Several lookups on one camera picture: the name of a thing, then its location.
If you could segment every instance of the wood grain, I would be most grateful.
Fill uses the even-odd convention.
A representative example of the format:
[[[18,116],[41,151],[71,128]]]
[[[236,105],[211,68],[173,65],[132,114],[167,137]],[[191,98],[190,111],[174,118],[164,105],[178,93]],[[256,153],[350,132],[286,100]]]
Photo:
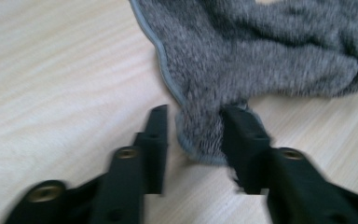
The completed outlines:
[[[77,186],[170,105],[166,194],[146,196],[146,223],[269,223],[261,196],[238,195],[224,167],[189,161],[174,131],[178,105],[128,1],[0,1],[0,223],[46,179]],[[251,101],[276,146],[307,152],[358,191],[358,94]]]

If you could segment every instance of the tabletop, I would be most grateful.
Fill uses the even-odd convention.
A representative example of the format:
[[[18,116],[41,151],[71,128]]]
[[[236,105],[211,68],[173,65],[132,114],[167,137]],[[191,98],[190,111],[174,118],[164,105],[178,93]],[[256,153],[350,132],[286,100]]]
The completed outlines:
[[[170,147],[165,195],[145,196],[145,223],[270,223],[264,196],[237,193],[226,167],[190,161],[178,145],[180,107],[128,1],[0,1],[0,223],[35,183],[76,187],[105,171],[157,105],[170,108]],[[358,93],[250,106],[274,146],[303,150],[358,192]]]

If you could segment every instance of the folded cloth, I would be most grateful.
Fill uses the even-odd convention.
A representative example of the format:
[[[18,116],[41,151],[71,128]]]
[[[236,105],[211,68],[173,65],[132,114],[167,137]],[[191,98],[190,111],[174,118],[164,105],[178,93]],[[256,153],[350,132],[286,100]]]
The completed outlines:
[[[225,164],[222,105],[266,93],[358,92],[358,0],[131,0],[181,105],[178,139],[196,161]]]

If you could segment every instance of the gray fabric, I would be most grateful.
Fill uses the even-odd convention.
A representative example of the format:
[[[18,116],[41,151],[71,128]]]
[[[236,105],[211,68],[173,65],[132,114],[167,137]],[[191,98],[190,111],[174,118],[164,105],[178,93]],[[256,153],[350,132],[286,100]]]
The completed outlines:
[[[358,92],[358,0],[131,0],[181,104],[178,139],[196,161],[225,164],[222,105],[266,93]]]

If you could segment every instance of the table surface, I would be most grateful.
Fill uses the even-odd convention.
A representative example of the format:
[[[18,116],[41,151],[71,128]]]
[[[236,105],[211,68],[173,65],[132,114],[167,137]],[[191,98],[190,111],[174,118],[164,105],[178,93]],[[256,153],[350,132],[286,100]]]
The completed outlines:
[[[227,168],[189,161],[180,149],[179,106],[128,1],[0,1],[0,223],[34,183],[74,187],[102,173],[148,110],[164,104],[165,196],[146,196],[146,223],[270,223],[263,196],[235,193]],[[305,151],[327,178],[358,191],[358,93],[268,95],[250,105],[274,146]]]

